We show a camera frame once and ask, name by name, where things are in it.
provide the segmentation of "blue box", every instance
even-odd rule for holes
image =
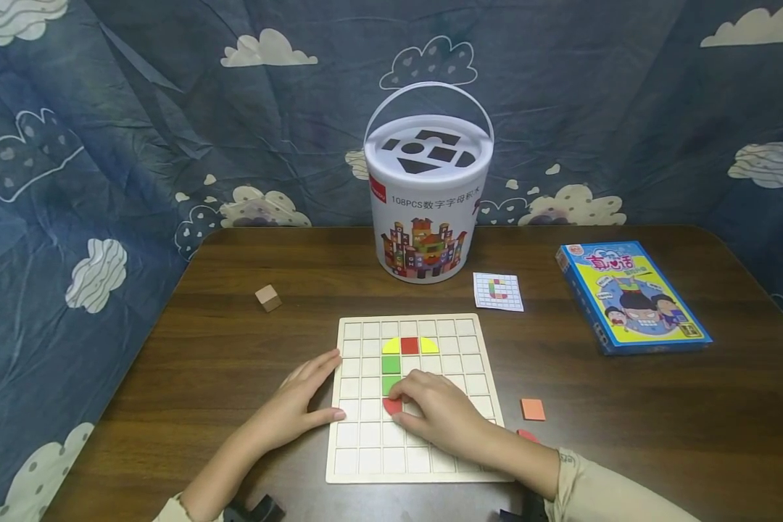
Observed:
[[[562,245],[557,263],[605,355],[692,352],[711,343],[638,241]]]

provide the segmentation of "child's hand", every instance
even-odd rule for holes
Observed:
[[[423,417],[395,413],[393,419],[407,431],[450,454],[483,461],[484,448],[504,430],[481,417],[473,403],[451,380],[433,373],[412,370],[389,390],[389,399],[414,400]]]
[[[271,399],[244,427],[262,452],[283,446],[310,429],[344,418],[344,411],[337,407],[307,411],[311,397],[341,362],[339,351],[333,349],[287,375]]]

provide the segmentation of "green square tile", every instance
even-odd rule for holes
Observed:
[[[398,380],[401,380],[401,375],[384,375],[383,376],[383,397],[389,394],[389,390]]]
[[[383,374],[386,373],[400,373],[400,356],[399,355],[384,355],[383,356]]]

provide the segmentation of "beige sleeve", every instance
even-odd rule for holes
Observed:
[[[698,522],[681,507],[623,475],[560,449],[557,498],[545,501],[550,522]]]
[[[181,496],[176,495],[168,499],[154,522],[192,522],[192,520],[181,504]],[[223,522],[223,513],[218,515],[213,522]]]

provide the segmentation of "wooden puzzle board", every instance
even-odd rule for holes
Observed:
[[[337,347],[342,364],[334,375],[332,405],[347,418],[331,424],[328,484],[510,480],[406,433],[382,406],[391,386],[418,368],[445,375],[482,416],[505,426],[478,315],[342,318]],[[420,414],[414,403],[403,409]]]

